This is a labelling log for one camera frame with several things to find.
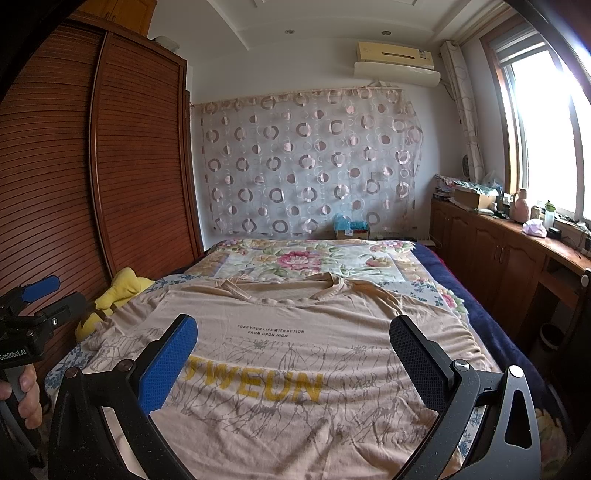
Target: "wardrobe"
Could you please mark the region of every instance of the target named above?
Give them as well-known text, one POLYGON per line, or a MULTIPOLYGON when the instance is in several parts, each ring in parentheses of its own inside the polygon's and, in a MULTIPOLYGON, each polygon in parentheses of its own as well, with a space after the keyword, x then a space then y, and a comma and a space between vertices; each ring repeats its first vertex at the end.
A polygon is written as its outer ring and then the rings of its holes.
MULTIPOLYGON (((0 294, 47 275, 93 300, 131 267, 160 278, 203 249, 189 139, 186 61, 76 13, 0 103, 0 294)), ((74 345, 61 327, 42 378, 74 345)))

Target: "bed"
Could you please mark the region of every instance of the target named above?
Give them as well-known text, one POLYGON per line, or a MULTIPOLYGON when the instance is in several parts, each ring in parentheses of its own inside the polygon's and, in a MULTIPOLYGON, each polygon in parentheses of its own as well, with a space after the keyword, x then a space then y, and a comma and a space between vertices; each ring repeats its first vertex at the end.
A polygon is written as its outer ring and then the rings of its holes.
MULTIPOLYGON (((528 359, 504 334, 498 324, 454 278, 445 265, 429 249, 407 241, 274 241, 268 239, 233 239, 219 243, 209 254, 184 274, 169 275, 155 282, 132 302, 141 304, 159 291, 191 285, 203 279, 240 277, 249 281, 283 283, 302 280, 321 273, 340 278, 369 281, 386 291, 402 294, 419 302, 445 310, 461 322, 473 335, 483 354, 490 359, 491 369, 521 366, 528 379, 542 441, 542 463, 545 476, 559 468, 567 455, 566 440, 561 429, 558 409, 545 384, 528 359)), ((100 343, 93 335, 66 356, 47 376, 46 391, 55 397, 66 368, 86 367, 100 343)), ((113 353, 105 369, 118 359, 113 353)), ((482 418, 475 410, 459 445, 465 456, 482 418)))

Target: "pink bottle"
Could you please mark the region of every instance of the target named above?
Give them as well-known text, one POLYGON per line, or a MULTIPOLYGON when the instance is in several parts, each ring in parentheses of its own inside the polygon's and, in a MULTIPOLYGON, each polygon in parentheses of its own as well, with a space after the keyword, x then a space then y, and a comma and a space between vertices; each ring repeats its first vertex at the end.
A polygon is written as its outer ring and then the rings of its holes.
POLYGON ((518 223, 525 223, 530 219, 530 206, 527 204, 527 189, 519 189, 519 193, 515 194, 515 209, 513 220, 518 223))

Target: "t-shirt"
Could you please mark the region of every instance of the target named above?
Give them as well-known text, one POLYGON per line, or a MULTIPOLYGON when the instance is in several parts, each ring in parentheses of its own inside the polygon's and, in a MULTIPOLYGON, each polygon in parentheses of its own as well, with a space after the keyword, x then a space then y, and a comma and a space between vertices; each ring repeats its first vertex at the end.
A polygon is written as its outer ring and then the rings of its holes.
MULTIPOLYGON (((197 345, 151 418, 196 478, 391 479, 437 418, 390 345, 400 314, 452 359, 493 368, 448 311, 319 274, 199 279, 140 296, 111 317, 85 372, 136 358, 180 313, 197 321, 197 345)), ((120 432, 123 457, 141 474, 120 432)), ((446 474, 460 458, 456 450, 446 474)))

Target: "sheer curtain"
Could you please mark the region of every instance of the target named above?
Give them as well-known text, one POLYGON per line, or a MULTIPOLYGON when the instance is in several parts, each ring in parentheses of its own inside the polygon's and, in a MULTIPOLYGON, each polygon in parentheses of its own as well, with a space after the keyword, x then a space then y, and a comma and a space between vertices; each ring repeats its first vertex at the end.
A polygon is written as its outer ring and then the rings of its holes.
POLYGON ((208 224, 226 236, 319 236, 335 214, 413 235, 423 131, 398 87, 201 105, 208 224))
POLYGON ((447 76, 452 84, 453 97, 456 100, 457 112, 462 122, 468 154, 470 181, 479 183, 484 178, 485 172, 480 149, 478 148, 478 117, 466 61, 460 47, 450 41, 441 46, 440 52, 447 76))

